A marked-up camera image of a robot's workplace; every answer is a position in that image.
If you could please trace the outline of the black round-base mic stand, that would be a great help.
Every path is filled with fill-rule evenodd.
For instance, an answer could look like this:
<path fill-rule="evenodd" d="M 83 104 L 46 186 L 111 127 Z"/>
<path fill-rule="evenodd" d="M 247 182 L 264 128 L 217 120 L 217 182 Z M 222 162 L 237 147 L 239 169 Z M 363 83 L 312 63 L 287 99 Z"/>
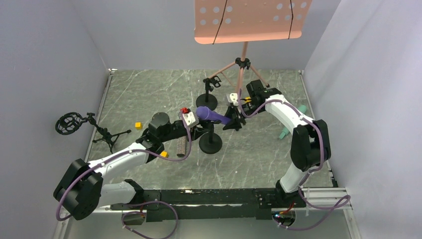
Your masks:
<path fill-rule="evenodd" d="M 203 82 L 205 84 L 205 93 L 197 97 L 196 106 L 205 106 L 210 110 L 215 110 L 218 105 L 218 101 L 217 98 L 211 94 L 211 92 L 214 90 L 214 88 L 219 88 L 221 86 L 221 79 L 219 76 L 213 76 L 211 78 L 203 79 Z"/>
<path fill-rule="evenodd" d="M 221 137 L 214 132 L 214 122 L 207 120 L 203 126 L 207 131 L 199 140 L 199 148 L 206 154 L 215 154 L 222 148 Z"/>

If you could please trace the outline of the purple microphone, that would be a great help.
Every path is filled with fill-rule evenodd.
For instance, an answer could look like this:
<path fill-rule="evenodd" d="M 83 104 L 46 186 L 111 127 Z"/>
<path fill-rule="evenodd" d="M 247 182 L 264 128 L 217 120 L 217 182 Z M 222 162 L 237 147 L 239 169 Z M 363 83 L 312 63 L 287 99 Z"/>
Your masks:
<path fill-rule="evenodd" d="M 201 120 L 219 121 L 222 124 L 228 124 L 231 119 L 220 115 L 206 106 L 200 106 L 196 109 L 196 114 Z"/>

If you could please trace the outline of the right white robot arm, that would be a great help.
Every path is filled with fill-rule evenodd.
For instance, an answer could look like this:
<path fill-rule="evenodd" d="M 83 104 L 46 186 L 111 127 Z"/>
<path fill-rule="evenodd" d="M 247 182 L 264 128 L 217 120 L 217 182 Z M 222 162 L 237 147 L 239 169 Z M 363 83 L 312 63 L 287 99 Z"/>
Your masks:
<path fill-rule="evenodd" d="M 292 198 L 298 194 L 307 178 L 321 170 L 330 159 L 328 126 L 324 120 L 315 120 L 300 112 L 280 90 L 266 88 L 260 80 L 250 82 L 246 89 L 248 99 L 241 99 L 241 91 L 225 96 L 228 104 L 225 117 L 230 120 L 224 128 L 238 130 L 246 124 L 246 118 L 267 112 L 288 129 L 292 134 L 292 162 L 284 176 L 277 181 L 275 194 L 283 200 Z"/>

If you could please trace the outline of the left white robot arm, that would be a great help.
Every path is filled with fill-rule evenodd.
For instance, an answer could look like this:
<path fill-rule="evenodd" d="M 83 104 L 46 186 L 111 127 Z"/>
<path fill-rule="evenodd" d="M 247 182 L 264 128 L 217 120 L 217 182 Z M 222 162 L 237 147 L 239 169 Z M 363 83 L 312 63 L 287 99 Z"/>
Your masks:
<path fill-rule="evenodd" d="M 127 148 L 90 163 L 73 161 L 53 192 L 59 202 L 56 219 L 63 221 L 61 208 L 74 219 L 82 220 L 102 206 L 143 203 L 144 189 L 134 180 L 114 184 L 109 180 L 157 157 L 164 159 L 164 142 L 185 136 L 192 142 L 210 131 L 209 121 L 194 112 L 180 112 L 179 116 L 179 120 L 170 123 L 166 113 L 156 113 L 142 136 Z"/>

